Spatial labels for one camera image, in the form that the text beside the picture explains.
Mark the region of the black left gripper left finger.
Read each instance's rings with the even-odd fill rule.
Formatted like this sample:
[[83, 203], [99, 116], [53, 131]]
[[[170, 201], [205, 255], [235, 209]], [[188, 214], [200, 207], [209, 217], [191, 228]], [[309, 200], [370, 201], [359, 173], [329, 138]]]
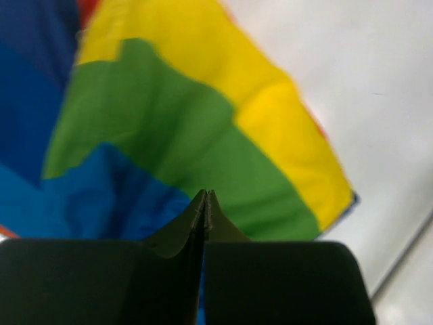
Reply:
[[206, 192], [142, 241], [9, 239], [2, 324], [194, 324]]

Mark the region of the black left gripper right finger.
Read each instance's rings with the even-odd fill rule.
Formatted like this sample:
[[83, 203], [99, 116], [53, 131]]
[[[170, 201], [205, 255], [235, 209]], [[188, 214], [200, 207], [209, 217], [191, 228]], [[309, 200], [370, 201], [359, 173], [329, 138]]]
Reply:
[[375, 324], [357, 260], [339, 242], [253, 241], [206, 197], [207, 324]]

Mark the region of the rainbow striped shorts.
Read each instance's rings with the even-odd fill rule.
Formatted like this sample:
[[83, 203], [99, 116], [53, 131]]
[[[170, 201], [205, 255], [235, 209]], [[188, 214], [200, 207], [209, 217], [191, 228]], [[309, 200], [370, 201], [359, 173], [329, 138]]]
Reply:
[[1, 2], [3, 242], [142, 241], [201, 190], [261, 242], [318, 241], [356, 200], [218, 1]]

